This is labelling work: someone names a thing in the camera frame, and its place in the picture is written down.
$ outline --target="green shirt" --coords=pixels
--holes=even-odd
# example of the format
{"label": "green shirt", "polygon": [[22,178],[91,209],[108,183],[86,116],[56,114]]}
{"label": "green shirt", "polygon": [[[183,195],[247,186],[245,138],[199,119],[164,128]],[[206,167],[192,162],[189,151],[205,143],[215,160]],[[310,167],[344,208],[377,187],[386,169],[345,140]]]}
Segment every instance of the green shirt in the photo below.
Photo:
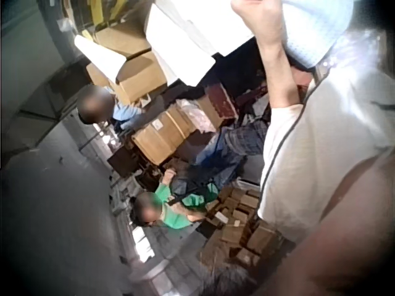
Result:
{"label": "green shirt", "polygon": [[[185,197],[181,202],[184,204],[186,208],[199,208],[204,207],[207,203],[212,202],[218,196],[218,189],[213,185],[209,184],[207,186],[209,188],[209,196],[206,197],[206,201],[202,195],[190,194]],[[192,222],[188,220],[185,215],[176,214],[172,211],[172,209],[167,205],[168,198],[171,196],[170,188],[160,183],[158,188],[155,191],[155,194],[158,201],[164,204],[163,211],[165,211],[165,217],[163,222],[170,228],[180,229],[191,225]]]}

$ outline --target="white label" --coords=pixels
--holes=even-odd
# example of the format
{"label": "white label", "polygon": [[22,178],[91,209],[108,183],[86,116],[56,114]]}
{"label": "white label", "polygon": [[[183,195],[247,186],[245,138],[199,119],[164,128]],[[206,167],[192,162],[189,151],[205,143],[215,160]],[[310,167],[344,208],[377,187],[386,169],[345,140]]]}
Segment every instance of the white label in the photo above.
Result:
{"label": "white label", "polygon": [[217,213],[215,214],[215,216],[216,216],[222,223],[228,224],[229,218],[226,217],[223,213],[217,212]]}
{"label": "white label", "polygon": [[155,129],[156,129],[157,131],[160,130],[161,128],[163,128],[163,124],[162,124],[162,122],[160,122],[159,119],[155,119],[155,120],[152,122],[152,125],[155,127]]}

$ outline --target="white t-shirt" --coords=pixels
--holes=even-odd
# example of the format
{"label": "white t-shirt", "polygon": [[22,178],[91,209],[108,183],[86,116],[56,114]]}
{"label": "white t-shirt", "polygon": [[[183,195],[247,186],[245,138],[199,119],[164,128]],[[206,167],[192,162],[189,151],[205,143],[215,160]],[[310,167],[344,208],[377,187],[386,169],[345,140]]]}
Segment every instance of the white t-shirt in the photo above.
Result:
{"label": "white t-shirt", "polygon": [[375,69],[332,69],[302,105],[272,110],[264,145],[258,215],[298,242],[318,225],[345,175],[361,161],[395,146],[394,81]]}

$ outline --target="white paper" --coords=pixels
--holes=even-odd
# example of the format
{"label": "white paper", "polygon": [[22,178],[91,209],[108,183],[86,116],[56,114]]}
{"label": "white paper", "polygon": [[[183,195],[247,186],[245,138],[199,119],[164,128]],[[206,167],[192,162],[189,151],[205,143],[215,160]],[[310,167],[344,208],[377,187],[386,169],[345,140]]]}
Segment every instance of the white paper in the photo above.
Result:
{"label": "white paper", "polygon": [[167,86],[176,82],[178,77],[176,76],[176,74],[174,74],[174,72],[170,68],[170,66],[167,65],[166,61],[155,51],[155,49],[152,49],[152,53],[155,55],[155,57],[158,61],[158,64],[160,65],[160,67],[166,77]]}
{"label": "white paper", "polygon": [[217,212],[215,214],[215,217],[217,217],[222,223],[228,224],[229,218],[226,217],[223,213]]}
{"label": "white paper", "polygon": [[152,48],[187,85],[196,86],[215,63],[155,4],[149,13],[146,36]]}
{"label": "white paper", "polygon": [[[231,0],[172,0],[223,56],[252,38]],[[352,0],[283,0],[286,50],[303,66],[315,66],[348,27]]]}
{"label": "white paper", "polygon": [[155,129],[156,129],[157,131],[160,130],[161,128],[163,128],[163,123],[160,122],[159,119],[154,120],[154,121],[152,122],[152,125],[155,127]]}
{"label": "white paper", "polygon": [[126,62],[126,57],[80,35],[75,37],[74,44],[108,79],[116,83],[118,72]]}

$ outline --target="raised arm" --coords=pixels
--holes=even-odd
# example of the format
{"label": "raised arm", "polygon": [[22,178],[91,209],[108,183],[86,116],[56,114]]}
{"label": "raised arm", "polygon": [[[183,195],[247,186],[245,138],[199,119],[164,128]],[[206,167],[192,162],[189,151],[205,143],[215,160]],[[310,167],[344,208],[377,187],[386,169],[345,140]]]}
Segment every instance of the raised arm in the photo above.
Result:
{"label": "raised arm", "polygon": [[257,39],[264,64],[269,102],[272,108],[300,104],[283,45],[283,10],[281,0],[232,0],[233,10],[240,15]]}

